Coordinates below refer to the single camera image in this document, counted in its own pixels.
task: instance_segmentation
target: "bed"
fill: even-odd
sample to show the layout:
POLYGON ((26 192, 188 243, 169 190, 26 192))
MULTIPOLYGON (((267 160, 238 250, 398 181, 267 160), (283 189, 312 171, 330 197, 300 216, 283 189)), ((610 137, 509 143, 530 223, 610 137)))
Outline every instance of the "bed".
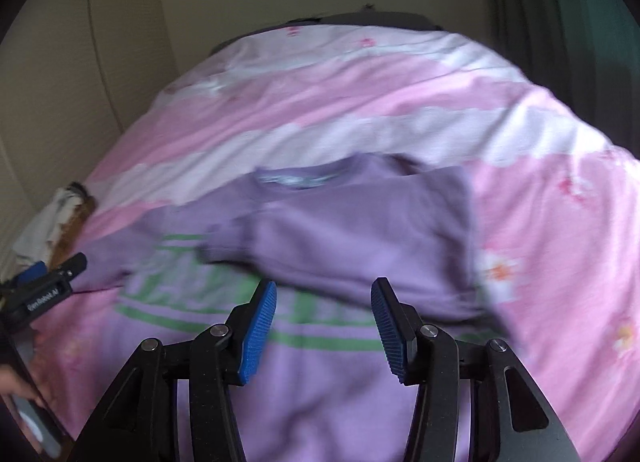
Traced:
MULTIPOLYGON (((86 185, 98 209, 78 250, 257 166, 320 165, 354 152, 465 167, 482 293, 582 459, 604 460, 640 408, 638 162, 463 36, 318 25, 241 38, 162 90, 94 169, 86 185)), ((187 250, 191 239, 174 236, 172 247, 187 250)), ((222 274, 222 289, 241 275, 222 274)), ((73 435, 126 361, 122 352, 150 330, 174 343, 225 317, 187 290, 179 302, 151 293, 104 287, 36 323, 34 370, 46 373, 73 435), (166 317, 171 306, 181 319, 166 317), (116 327, 108 317, 118 314, 141 326, 116 327)), ((316 318, 276 313, 257 378, 234 394, 248 460, 396 460, 415 390, 388 372, 371 320, 319 332, 316 318), (295 366, 284 349, 299 354, 295 366), (335 377, 305 377, 315 363, 334 366, 335 377), (343 384, 343 366, 362 384, 343 384), (282 374, 282 383, 266 388, 263 374, 282 374), (279 402, 286 413, 274 412, 279 402)), ((459 460, 465 442, 462 425, 459 460)), ((184 442, 180 451, 188 453, 184 442)))

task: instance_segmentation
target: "brown object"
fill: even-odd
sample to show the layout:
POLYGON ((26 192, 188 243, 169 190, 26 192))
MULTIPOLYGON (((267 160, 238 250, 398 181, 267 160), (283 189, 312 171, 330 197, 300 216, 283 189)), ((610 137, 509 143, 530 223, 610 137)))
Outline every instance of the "brown object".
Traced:
POLYGON ((62 262, 71 256, 74 244, 86 220, 95 211, 96 202, 94 197, 84 199, 84 202, 76 207, 69 222, 62 225, 62 233, 58 243, 54 246, 47 268, 49 270, 58 267, 62 262))

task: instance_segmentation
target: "pink and white blanket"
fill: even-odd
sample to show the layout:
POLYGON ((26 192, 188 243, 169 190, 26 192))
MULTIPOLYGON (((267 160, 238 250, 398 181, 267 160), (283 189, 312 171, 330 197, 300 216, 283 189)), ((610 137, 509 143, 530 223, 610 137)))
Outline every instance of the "pink and white blanket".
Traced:
MULTIPOLYGON (((639 163, 463 36, 305 26, 240 39, 165 88, 95 168, 82 241, 256 166, 358 151, 468 167, 484 288, 582 459, 606 458, 640 408, 639 163)), ((73 296, 37 324, 36 366, 72 434, 100 397, 95 345, 115 294, 73 296)))

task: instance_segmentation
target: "metal bolt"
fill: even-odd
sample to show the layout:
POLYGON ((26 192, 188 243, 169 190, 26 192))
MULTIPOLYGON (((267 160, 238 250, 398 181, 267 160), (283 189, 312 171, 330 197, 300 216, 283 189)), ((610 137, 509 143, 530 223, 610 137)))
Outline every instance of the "metal bolt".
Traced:
POLYGON ((145 352, 153 352, 156 348, 158 348, 158 340, 152 337, 145 339, 142 343, 140 343, 140 347, 145 352))
POLYGON ((436 337, 438 335, 438 327, 435 325, 422 325, 420 327, 420 334, 425 337, 436 337))
POLYGON ((509 346, 502 339, 492 339, 489 341, 489 345, 496 352, 507 352, 509 346))
POLYGON ((215 337, 224 337, 229 334, 229 327, 224 323, 218 323, 209 329, 209 333, 215 337))

